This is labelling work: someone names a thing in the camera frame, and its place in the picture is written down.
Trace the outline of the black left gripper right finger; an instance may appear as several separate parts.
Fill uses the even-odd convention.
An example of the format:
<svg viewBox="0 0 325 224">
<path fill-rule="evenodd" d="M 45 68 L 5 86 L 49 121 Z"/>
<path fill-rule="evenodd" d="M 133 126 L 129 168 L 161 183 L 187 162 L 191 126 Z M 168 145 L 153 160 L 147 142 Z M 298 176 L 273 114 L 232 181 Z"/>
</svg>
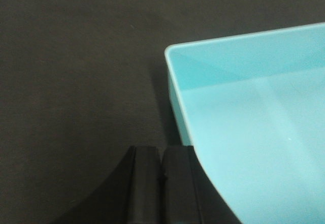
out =
<svg viewBox="0 0 325 224">
<path fill-rule="evenodd" d="M 204 172 L 192 146 L 170 146 L 162 159 L 164 223 L 240 223 Z"/>
</svg>

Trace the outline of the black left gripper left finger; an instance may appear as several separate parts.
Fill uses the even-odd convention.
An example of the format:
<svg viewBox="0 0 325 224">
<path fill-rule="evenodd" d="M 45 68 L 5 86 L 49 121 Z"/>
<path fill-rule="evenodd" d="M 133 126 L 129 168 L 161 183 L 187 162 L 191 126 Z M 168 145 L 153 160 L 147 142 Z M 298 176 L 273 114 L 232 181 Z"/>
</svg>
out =
<svg viewBox="0 0 325 224">
<path fill-rule="evenodd" d="M 54 223 L 160 223 L 160 158 L 131 146 L 109 177 Z"/>
</svg>

